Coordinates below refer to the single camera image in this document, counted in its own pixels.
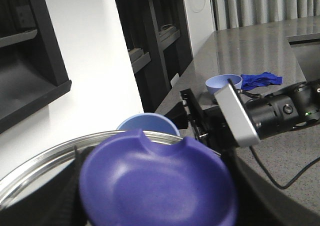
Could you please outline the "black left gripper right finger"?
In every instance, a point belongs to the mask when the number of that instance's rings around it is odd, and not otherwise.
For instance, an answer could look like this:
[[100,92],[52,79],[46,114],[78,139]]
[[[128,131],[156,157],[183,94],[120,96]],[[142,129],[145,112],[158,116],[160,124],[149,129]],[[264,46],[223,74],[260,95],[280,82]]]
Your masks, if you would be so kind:
[[287,197],[251,169],[234,151],[221,159],[238,195],[237,226],[318,226],[320,216]]

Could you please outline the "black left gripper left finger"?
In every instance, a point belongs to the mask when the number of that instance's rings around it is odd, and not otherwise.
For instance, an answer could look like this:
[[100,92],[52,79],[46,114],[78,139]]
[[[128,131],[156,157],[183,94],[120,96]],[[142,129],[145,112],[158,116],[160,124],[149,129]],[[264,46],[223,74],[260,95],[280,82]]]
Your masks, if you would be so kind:
[[0,211],[2,226],[84,226],[87,216],[79,195],[81,166],[92,147],[75,159],[39,189]]

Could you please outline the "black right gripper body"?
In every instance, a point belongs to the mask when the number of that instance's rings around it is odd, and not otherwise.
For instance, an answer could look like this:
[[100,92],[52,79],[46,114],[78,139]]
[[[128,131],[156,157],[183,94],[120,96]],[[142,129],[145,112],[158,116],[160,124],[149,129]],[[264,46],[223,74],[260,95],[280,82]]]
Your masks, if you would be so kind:
[[220,155],[231,154],[238,144],[218,105],[203,110],[190,88],[180,92],[179,102],[165,115],[178,129],[192,129],[196,140]]

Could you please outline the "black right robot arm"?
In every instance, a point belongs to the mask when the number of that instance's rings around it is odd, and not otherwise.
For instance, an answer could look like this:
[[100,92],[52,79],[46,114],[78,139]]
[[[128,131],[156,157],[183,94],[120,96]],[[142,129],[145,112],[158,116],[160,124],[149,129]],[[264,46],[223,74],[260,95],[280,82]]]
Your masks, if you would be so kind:
[[262,178],[236,154],[236,148],[316,126],[320,123],[320,82],[303,81],[268,95],[247,93],[233,82],[215,94],[216,105],[202,109],[191,89],[180,92],[180,101],[167,113],[179,129],[191,127],[195,138],[220,154],[238,193],[238,226],[317,226],[318,214],[283,194],[267,172]]

